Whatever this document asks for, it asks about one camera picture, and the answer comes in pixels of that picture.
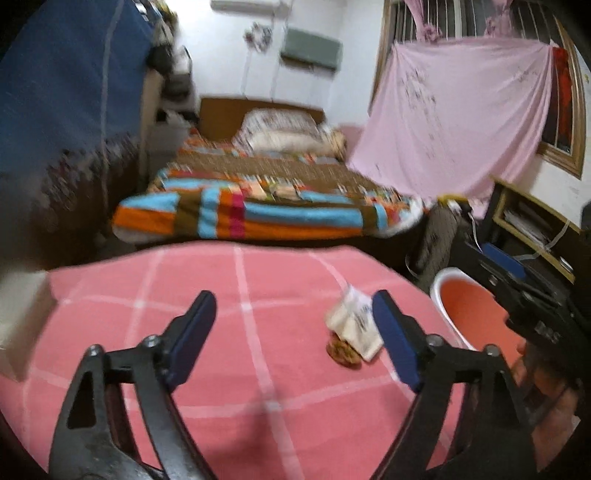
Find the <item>window frame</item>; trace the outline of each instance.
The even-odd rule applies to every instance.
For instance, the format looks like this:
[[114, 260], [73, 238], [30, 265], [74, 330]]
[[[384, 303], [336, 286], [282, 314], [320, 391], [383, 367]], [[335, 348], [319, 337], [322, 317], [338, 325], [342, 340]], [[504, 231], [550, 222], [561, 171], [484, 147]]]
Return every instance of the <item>window frame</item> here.
[[[380, 33], [380, 42], [376, 70], [374, 76], [374, 88], [372, 90], [369, 111], [374, 103], [378, 93], [379, 82], [386, 68], [388, 52], [390, 45], [390, 19], [392, 17], [393, 5], [400, 3], [401, 0], [384, 0], [384, 11], [382, 13], [382, 29]], [[465, 18], [466, 12], [462, 0], [454, 0], [454, 13], [456, 16], [456, 38], [461, 38], [466, 34]], [[564, 49], [569, 54], [569, 72], [573, 84], [573, 132], [571, 153], [567, 153], [554, 145], [540, 141], [538, 155], [548, 163], [568, 172], [577, 179], [581, 179], [583, 174], [584, 154], [587, 140], [587, 106], [583, 88], [583, 76], [579, 64], [577, 50], [573, 40], [568, 35], [560, 20], [556, 18], [558, 30], [563, 40]]]

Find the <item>yellow object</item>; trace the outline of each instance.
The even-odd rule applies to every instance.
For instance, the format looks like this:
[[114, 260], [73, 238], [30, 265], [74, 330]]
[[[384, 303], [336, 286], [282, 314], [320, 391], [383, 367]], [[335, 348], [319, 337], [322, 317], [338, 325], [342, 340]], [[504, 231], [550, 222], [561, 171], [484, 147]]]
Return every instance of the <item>yellow object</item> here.
[[437, 197], [437, 201], [439, 202], [439, 205], [447, 205], [447, 202], [449, 200], [455, 200], [457, 203], [468, 203], [468, 199], [466, 197], [464, 197], [464, 195], [455, 195], [455, 194], [446, 194], [446, 195], [440, 195], [439, 197]]

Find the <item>pink tablecloth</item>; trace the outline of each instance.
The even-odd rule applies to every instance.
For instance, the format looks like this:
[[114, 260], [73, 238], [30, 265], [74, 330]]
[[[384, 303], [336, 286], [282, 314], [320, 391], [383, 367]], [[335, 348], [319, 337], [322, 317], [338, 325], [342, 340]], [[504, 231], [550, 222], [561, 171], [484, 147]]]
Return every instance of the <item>pink tablecloth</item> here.
[[[428, 332], [453, 339], [430, 299], [352, 248], [263, 249], [195, 243], [56, 270], [59, 306], [29, 379], [0, 378], [0, 407], [47, 467], [66, 388], [85, 349], [136, 345], [160, 333], [203, 289], [219, 314], [189, 382], [174, 394], [187, 427], [222, 479], [366, 479], [406, 415], [412, 392], [385, 352], [351, 371], [325, 351], [324, 314], [351, 283], [387, 289]], [[132, 388], [125, 390], [142, 459], [158, 465]], [[457, 412], [454, 398], [450, 411]], [[449, 444], [449, 415], [432, 462]]]

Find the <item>wooden window frame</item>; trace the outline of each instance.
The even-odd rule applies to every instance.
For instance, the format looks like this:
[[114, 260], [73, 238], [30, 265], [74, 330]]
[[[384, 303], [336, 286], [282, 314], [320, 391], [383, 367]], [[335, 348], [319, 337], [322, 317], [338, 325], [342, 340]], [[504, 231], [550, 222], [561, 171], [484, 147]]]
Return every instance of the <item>wooden window frame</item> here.
[[[380, 33], [380, 42], [378, 50], [378, 59], [376, 64], [374, 76], [374, 88], [372, 91], [371, 102], [369, 104], [369, 111], [374, 104], [375, 96], [378, 92], [379, 82], [384, 73], [386, 62], [388, 60], [388, 45], [389, 30], [391, 28], [389, 22], [392, 17], [392, 5], [396, 3], [395, 0], [384, 0], [384, 11], [382, 13], [382, 30]], [[585, 94], [583, 88], [583, 76], [579, 65], [579, 58], [574, 46], [574, 42], [566, 32], [563, 25], [556, 19], [558, 30], [562, 36], [564, 49], [569, 54], [569, 70], [570, 78], [573, 82], [573, 133], [572, 133], [572, 152], [566, 153], [554, 145], [540, 142], [538, 148], [538, 155], [548, 163], [568, 172], [577, 179], [581, 179], [583, 174], [584, 153], [587, 140], [587, 107], [585, 103]]]

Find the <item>air conditioner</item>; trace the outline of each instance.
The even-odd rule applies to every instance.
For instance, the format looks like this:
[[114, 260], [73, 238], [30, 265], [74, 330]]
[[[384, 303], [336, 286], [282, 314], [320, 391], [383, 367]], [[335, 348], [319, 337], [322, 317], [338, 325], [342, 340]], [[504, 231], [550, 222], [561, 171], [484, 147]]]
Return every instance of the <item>air conditioner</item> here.
[[269, 0], [211, 0], [213, 10], [248, 15], [282, 16], [290, 7], [284, 2]]

